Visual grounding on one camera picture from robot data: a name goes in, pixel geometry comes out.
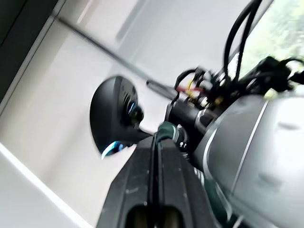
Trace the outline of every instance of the wire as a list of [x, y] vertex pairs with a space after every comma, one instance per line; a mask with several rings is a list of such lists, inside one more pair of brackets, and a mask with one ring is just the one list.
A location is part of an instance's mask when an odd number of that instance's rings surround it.
[[241, 40], [241, 44], [240, 44], [240, 48], [239, 48], [239, 55], [238, 55], [238, 61], [237, 61], [237, 72], [236, 72], [235, 78], [233, 79], [234, 82], [238, 81], [239, 73], [241, 70], [242, 58], [243, 58], [244, 49], [245, 49], [245, 43], [246, 43], [246, 40], [250, 33], [252, 22], [257, 14], [257, 10], [258, 10], [261, 2], [262, 2], [262, 0], [253, 0], [252, 1], [250, 14], [249, 14], [249, 17], [248, 17], [248, 20], [247, 20], [247, 23], [246, 23], [246, 26], [245, 26], [245, 29], [243, 32], [243, 36], [242, 36], [242, 40]]
[[177, 87], [179, 86], [181, 81], [183, 79], [185, 79], [189, 74], [192, 74], [192, 73], [195, 73], [195, 69], [188, 69], [188, 70], [185, 70], [184, 72], [182, 72], [176, 79], [174, 89], [177, 89]]
[[229, 75], [228, 75], [228, 64], [229, 64], [229, 55], [230, 55], [230, 50], [231, 50], [233, 40], [234, 40], [239, 28], [241, 27], [243, 21], [249, 15], [250, 10], [251, 10], [251, 5], [252, 5], [252, 2], [250, 2], [249, 4], [246, 5], [246, 7], [243, 9], [243, 11], [240, 13], [238, 18], [234, 22], [234, 24], [233, 24], [233, 26], [230, 30], [230, 33], [228, 35], [226, 45], [225, 45], [225, 52], [224, 52], [224, 75], [225, 75], [225, 78], [229, 77]]
[[279, 64], [285, 66], [287, 63], [289, 63], [289, 62], [291, 62], [291, 61], [299, 62], [299, 63], [301, 63], [301, 64], [304, 66], [304, 60], [299, 59], [299, 58], [295, 58], [295, 57], [291, 57], [291, 58], [284, 59], [284, 60], [282, 60]]
[[187, 85], [187, 95], [190, 96], [190, 97], [193, 97], [193, 93], [190, 91], [190, 88], [191, 88], [191, 85], [193, 83], [194, 79], [192, 79], [191, 81], [188, 82], [188, 85]]

